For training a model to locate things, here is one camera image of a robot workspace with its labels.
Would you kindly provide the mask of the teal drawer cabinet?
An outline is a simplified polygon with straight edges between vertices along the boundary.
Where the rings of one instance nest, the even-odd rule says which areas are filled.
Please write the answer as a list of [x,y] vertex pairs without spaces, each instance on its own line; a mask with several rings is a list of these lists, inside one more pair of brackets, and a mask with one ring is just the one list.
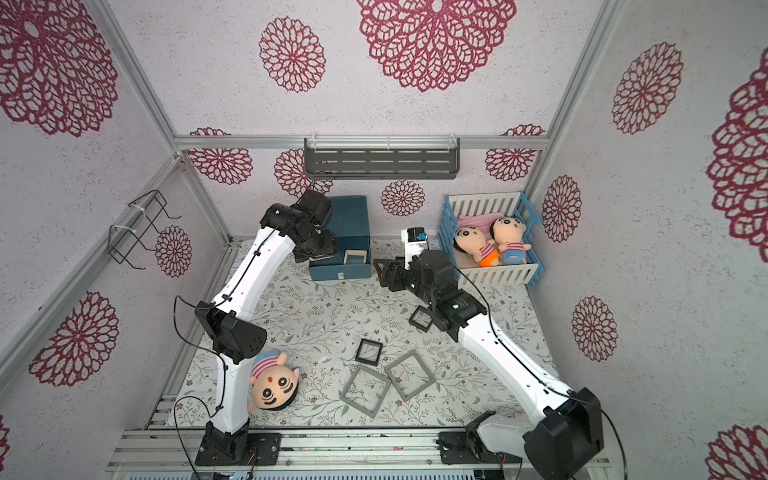
[[371,237],[367,197],[334,196],[329,230],[336,237],[337,253],[324,260],[311,261],[313,281],[357,280],[371,277]]

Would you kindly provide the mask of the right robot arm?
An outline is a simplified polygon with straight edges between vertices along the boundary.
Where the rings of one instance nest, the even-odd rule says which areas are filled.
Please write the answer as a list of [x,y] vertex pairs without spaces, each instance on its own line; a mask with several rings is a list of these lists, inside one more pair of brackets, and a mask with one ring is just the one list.
[[524,410],[525,424],[496,412],[468,424],[465,448],[474,459],[506,454],[528,461],[544,479],[570,479],[602,451],[597,397],[587,388],[571,389],[518,347],[496,324],[485,298],[459,287],[445,252],[377,259],[374,266],[381,286],[418,297],[433,324],[485,364]]

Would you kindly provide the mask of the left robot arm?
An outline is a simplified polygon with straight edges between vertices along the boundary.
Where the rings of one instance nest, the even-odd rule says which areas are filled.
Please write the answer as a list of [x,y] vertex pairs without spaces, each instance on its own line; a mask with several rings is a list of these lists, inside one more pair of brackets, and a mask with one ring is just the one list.
[[263,350],[268,334],[253,320],[262,294],[288,256],[302,263],[337,253],[336,238],[327,229],[331,209],[331,200],[314,190],[290,206],[270,206],[233,277],[211,302],[195,308],[221,357],[212,426],[225,434],[247,429],[252,412],[281,410],[298,394],[300,370],[287,365],[286,352]]

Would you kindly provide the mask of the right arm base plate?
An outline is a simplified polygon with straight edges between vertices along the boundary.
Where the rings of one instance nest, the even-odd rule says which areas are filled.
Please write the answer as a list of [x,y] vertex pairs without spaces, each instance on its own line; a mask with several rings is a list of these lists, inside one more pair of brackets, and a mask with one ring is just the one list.
[[482,442],[480,424],[489,419],[495,411],[487,411],[476,417],[462,431],[443,431],[438,434],[436,444],[441,462],[447,465],[495,464],[504,461],[519,463],[521,458],[507,452],[492,452]]

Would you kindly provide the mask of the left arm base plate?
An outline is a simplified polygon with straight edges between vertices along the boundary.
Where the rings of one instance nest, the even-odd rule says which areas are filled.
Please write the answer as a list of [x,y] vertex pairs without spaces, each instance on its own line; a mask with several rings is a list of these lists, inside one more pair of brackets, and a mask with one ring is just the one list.
[[223,432],[208,422],[195,465],[275,466],[281,441],[282,435],[279,433],[250,433],[248,422],[234,433]]

